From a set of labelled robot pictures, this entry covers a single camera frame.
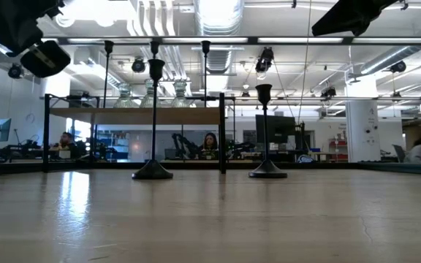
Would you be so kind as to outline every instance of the black candlestick holder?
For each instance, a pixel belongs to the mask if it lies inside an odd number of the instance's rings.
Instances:
[[[172,179],[173,174],[168,172],[156,159],[155,159],[155,145],[156,145],[156,125],[157,125],[157,87],[159,80],[162,78],[162,70],[165,65],[160,59],[155,59],[159,51],[159,44],[151,42],[151,50],[153,59],[149,62],[149,75],[153,80],[153,107],[152,107],[152,150],[151,159],[136,173],[132,174],[132,179]]]
[[[257,99],[262,104],[264,111],[264,161],[256,169],[249,173],[250,178],[287,178],[287,173],[280,170],[269,157],[269,137],[268,137],[268,102],[270,101],[271,84],[261,84],[256,86]]]

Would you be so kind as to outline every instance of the computer monitor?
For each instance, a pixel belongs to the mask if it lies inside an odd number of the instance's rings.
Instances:
[[[11,128],[11,119],[0,120],[0,142],[7,142],[9,140],[9,131]]]
[[[289,135],[295,135],[295,118],[268,116],[268,139],[273,143],[287,143]],[[256,115],[256,137],[264,143],[264,116]]]

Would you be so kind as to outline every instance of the glass vase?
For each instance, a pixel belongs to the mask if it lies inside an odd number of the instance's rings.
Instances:
[[[145,81],[145,89],[147,94],[143,97],[139,107],[153,107],[153,80]],[[157,99],[157,107],[160,107],[160,101]]]
[[[184,80],[177,80],[173,83],[176,97],[172,101],[172,107],[189,107],[188,101],[186,101],[184,96],[186,92],[186,85],[186,81]]]
[[[134,107],[134,102],[131,99],[131,86],[127,83],[123,83],[119,87],[120,97],[116,100],[113,105],[114,108],[129,108]]]

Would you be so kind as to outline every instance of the wooden shelf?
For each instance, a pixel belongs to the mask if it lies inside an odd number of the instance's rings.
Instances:
[[[209,108],[158,108],[157,124],[219,125],[217,107]],[[50,114],[95,124],[151,125],[151,108],[52,108]]]

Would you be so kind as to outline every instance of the man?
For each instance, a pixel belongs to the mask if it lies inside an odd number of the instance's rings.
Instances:
[[[70,134],[69,132],[63,132],[59,140],[59,144],[57,143],[54,146],[53,150],[69,150],[71,153],[71,159],[80,158],[80,151],[74,143],[72,134]]]

